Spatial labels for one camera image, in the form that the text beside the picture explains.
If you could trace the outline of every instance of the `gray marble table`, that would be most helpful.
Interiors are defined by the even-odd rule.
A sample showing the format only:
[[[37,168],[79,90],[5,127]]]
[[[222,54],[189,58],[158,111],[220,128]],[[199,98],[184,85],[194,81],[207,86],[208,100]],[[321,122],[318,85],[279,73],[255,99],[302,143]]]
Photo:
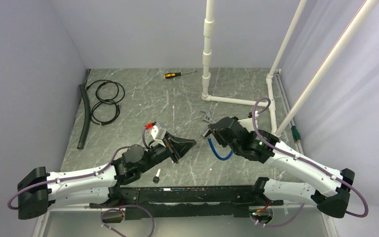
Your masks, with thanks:
[[[121,114],[112,124],[100,126],[91,123],[85,148],[78,150],[77,143],[83,125],[83,103],[79,106],[70,142],[66,151],[61,171],[74,171],[91,168],[108,162],[116,148],[142,144],[141,131],[151,121],[159,121],[167,130],[178,137],[199,139],[206,129],[207,122],[202,120],[200,110],[211,110],[213,118],[237,116],[247,118],[252,106],[207,102],[201,100],[201,75],[198,72],[182,75],[174,79],[164,79],[167,72],[186,72],[195,69],[98,69],[91,70],[88,85],[98,79],[109,79],[121,83],[126,94],[121,101]],[[256,100],[267,96],[265,77],[268,69],[245,68],[211,68],[209,93],[236,99]],[[284,103],[274,83],[276,117],[279,124],[285,117]],[[88,90],[91,106],[98,102],[92,86]],[[100,91],[102,98],[109,98],[116,93],[116,87],[107,85]],[[112,118],[115,110],[112,106],[101,106],[95,116],[101,120]],[[269,112],[259,116],[260,129],[270,131]],[[295,147],[289,128],[280,137],[289,146]],[[217,143],[219,154],[227,155],[229,148],[222,148]],[[160,182],[152,179],[158,169]],[[203,185],[252,185],[260,176],[281,181],[299,182],[293,175],[259,162],[248,161],[243,157],[232,156],[227,161],[214,157],[208,142],[197,143],[178,164],[165,160],[144,173],[140,180],[129,187],[156,186],[203,186]]]

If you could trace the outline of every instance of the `screwdriver handle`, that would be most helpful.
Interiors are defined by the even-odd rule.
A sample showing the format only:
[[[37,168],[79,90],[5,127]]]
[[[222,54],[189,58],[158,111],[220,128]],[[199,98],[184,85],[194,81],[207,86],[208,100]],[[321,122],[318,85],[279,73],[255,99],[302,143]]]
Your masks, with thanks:
[[[180,75],[182,75],[181,72],[178,72],[178,73],[167,73],[167,74],[165,74],[165,78],[166,79],[170,79],[170,78],[179,77]]]

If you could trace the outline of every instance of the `black tube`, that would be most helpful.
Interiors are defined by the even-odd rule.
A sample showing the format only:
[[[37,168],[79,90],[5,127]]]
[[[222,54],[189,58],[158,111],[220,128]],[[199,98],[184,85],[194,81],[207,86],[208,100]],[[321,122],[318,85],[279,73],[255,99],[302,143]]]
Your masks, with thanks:
[[[86,80],[88,80],[90,70],[87,70]],[[85,107],[85,121],[83,122],[82,133],[79,137],[78,149],[83,149],[85,146],[86,137],[88,136],[89,124],[91,123],[91,106],[89,105],[88,93],[85,89],[85,84],[79,85],[80,93],[82,95],[83,105]]]

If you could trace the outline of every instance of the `blue hose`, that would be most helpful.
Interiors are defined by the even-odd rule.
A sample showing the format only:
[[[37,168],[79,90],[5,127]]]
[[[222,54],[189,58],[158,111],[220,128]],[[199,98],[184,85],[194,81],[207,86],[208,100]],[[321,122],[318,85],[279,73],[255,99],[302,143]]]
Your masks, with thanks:
[[[214,145],[213,145],[213,142],[211,141],[211,138],[207,138],[208,140],[208,144],[210,144],[210,148],[211,148],[211,151],[213,151],[214,155],[219,159],[219,160],[228,160],[230,158],[231,155],[233,155],[233,151],[231,150],[229,155],[227,155],[226,157],[221,157],[217,152],[216,152],[216,149],[214,149]]]

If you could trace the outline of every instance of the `cable connector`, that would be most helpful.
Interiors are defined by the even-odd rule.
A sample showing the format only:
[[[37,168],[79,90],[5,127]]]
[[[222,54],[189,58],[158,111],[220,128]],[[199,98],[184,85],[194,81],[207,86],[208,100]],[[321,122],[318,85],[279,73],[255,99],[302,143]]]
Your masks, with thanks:
[[[150,123],[148,123],[148,124],[145,125],[145,128],[146,128],[146,130],[149,130],[149,129],[151,129],[155,125],[156,125],[156,122],[150,122]]]

